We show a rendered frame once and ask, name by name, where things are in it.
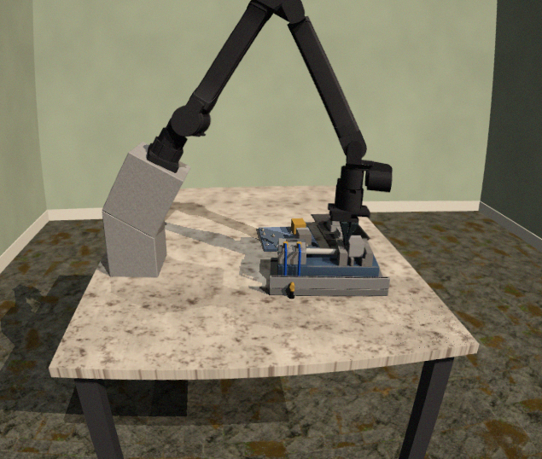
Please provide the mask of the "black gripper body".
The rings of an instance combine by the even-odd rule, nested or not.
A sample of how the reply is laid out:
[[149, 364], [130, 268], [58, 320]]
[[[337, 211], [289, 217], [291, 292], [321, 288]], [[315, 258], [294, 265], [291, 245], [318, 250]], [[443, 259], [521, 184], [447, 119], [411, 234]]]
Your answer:
[[362, 205], [360, 209], [361, 197], [362, 189], [355, 189], [354, 193], [350, 193], [350, 189], [340, 186], [338, 207], [335, 203], [328, 203], [330, 221], [358, 223], [358, 217], [370, 218], [367, 206]]

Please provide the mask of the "yellow brass block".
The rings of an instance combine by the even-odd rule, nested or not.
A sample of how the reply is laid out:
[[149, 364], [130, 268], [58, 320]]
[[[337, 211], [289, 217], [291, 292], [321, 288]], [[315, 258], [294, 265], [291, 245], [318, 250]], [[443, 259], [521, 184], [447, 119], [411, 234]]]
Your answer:
[[296, 228], [305, 228], [306, 223], [303, 218], [291, 218], [291, 230], [296, 235]]

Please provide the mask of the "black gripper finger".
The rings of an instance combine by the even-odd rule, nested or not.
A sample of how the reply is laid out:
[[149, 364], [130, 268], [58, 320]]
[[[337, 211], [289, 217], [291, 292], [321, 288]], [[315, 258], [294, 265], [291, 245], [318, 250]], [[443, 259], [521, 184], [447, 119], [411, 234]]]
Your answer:
[[340, 222], [340, 224], [341, 224], [341, 230], [342, 230], [342, 236], [343, 236], [343, 244], [345, 246], [347, 242], [348, 222]]
[[346, 245], [347, 245], [347, 243], [349, 242], [349, 239], [350, 239], [351, 235], [353, 234], [354, 230], [356, 230], [357, 227], [358, 227], [358, 223], [351, 223], [351, 222], [348, 222], [348, 231], [347, 231], [347, 242], [346, 242]]

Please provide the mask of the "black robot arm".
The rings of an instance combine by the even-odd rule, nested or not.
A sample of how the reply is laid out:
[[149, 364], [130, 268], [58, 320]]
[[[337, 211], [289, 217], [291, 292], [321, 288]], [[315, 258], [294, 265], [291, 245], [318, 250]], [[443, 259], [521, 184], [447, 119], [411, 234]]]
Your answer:
[[204, 132], [211, 123], [210, 112], [219, 95], [273, 13], [289, 22], [288, 29], [312, 76], [346, 156], [347, 163], [341, 167], [341, 178], [337, 178], [335, 206], [338, 207], [340, 186], [350, 189], [350, 193], [363, 188], [364, 171], [367, 190], [390, 192], [393, 168], [389, 164], [362, 160], [367, 151], [366, 143], [318, 35], [309, 17], [304, 16], [301, 0], [250, 1], [187, 104], [174, 111], [159, 137], [150, 143], [147, 160], [177, 172], [184, 144], [188, 140], [186, 136], [206, 135]]

